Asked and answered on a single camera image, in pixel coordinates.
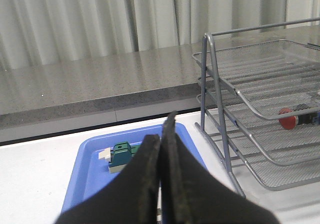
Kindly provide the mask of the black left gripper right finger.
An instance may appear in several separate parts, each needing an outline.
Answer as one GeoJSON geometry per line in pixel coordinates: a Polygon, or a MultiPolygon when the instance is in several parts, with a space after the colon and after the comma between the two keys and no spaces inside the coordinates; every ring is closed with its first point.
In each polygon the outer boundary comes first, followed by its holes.
{"type": "Polygon", "coordinates": [[[269,210],[214,178],[176,134],[176,112],[163,124],[159,173],[165,224],[277,224],[269,210]]]}

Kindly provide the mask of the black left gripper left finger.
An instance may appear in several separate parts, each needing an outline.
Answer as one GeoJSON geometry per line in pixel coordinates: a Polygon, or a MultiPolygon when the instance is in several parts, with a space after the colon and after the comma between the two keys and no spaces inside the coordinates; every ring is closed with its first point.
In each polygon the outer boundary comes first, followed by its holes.
{"type": "Polygon", "coordinates": [[[148,134],[135,156],[103,189],[63,212],[58,224],[157,223],[161,139],[148,134]]]}

